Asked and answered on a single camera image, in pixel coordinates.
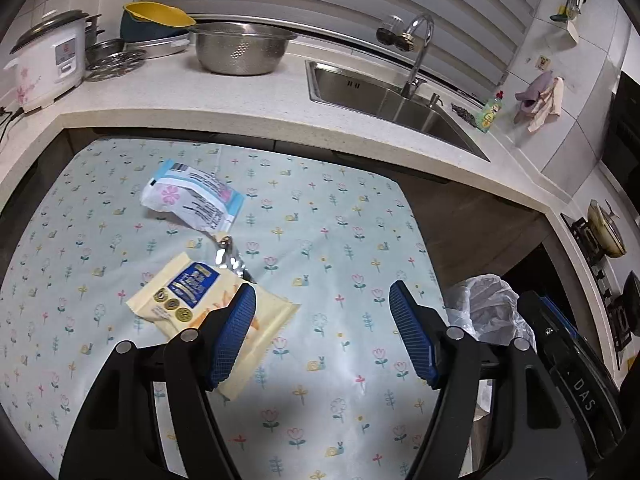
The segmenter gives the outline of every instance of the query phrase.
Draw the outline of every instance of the light blue tablecloth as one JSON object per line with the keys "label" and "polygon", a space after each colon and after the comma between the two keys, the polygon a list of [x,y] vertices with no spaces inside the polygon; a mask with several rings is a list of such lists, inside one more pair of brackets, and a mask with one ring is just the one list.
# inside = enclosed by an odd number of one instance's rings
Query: light blue tablecloth
{"label": "light blue tablecloth", "polygon": [[[126,305],[207,236],[146,210],[140,190],[173,158],[245,195],[232,228],[266,290],[300,303],[238,399],[211,394],[243,478],[402,478],[436,393],[416,375],[388,310],[391,283],[446,314],[411,209],[382,176],[217,144],[99,140],[78,153],[20,240],[0,291],[0,402],[54,476],[82,401],[115,343],[165,342]],[[181,469],[162,384],[167,460]]]}

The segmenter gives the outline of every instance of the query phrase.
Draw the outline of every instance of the countertop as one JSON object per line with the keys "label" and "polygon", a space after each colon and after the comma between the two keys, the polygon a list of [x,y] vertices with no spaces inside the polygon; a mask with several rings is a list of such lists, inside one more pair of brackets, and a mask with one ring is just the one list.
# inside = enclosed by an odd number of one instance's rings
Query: countertop
{"label": "countertop", "polygon": [[484,134],[450,111],[468,101],[436,84],[443,108],[490,161],[419,132],[309,99],[305,60],[318,60],[362,72],[393,84],[397,67],[341,46],[297,41],[275,72],[258,77],[214,75],[201,69],[193,47],[184,53],[148,60],[120,78],[83,82],[50,107],[25,114],[0,146],[0,210],[44,148],[64,128],[137,126],[242,134],[328,148],[442,176],[538,210],[565,248],[584,288],[602,346],[604,362],[617,382],[610,329],[597,287],[584,258],[560,218],[577,216],[570,197],[527,163],[497,129]]}

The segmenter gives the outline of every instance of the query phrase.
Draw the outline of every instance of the faucet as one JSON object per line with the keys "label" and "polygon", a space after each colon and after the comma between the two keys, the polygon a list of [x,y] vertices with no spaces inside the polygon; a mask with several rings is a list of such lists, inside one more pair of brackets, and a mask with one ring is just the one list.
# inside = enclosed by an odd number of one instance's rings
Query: faucet
{"label": "faucet", "polygon": [[402,91],[400,92],[400,95],[405,99],[411,99],[418,87],[423,83],[421,79],[418,79],[417,75],[422,65],[422,60],[427,53],[427,47],[431,42],[431,37],[433,36],[433,30],[435,28],[433,17],[428,12],[418,14],[412,19],[408,27],[398,35],[382,27],[376,32],[376,37],[380,43],[386,45],[394,44],[398,50],[409,52],[415,49],[414,32],[424,22],[427,23],[427,34],[424,37],[424,44],[418,52],[414,66],[411,68],[411,72],[409,72],[406,82],[404,86],[402,86]]}

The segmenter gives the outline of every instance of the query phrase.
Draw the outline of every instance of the dish soap bottle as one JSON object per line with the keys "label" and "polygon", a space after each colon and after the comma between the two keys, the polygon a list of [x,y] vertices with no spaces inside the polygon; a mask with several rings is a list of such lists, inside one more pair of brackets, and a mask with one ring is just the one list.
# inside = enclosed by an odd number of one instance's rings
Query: dish soap bottle
{"label": "dish soap bottle", "polygon": [[476,127],[478,130],[485,132],[491,127],[498,111],[502,108],[502,90],[500,90],[494,98],[489,99],[482,111],[476,117]]}

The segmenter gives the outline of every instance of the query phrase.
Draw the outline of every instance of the stainless steel sink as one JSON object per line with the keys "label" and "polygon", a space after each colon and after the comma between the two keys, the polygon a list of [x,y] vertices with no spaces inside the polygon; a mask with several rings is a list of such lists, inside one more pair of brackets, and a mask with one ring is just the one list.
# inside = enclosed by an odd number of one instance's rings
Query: stainless steel sink
{"label": "stainless steel sink", "polygon": [[312,101],[399,124],[489,160],[442,108],[420,96],[405,99],[396,86],[315,61],[306,62],[306,78]]}

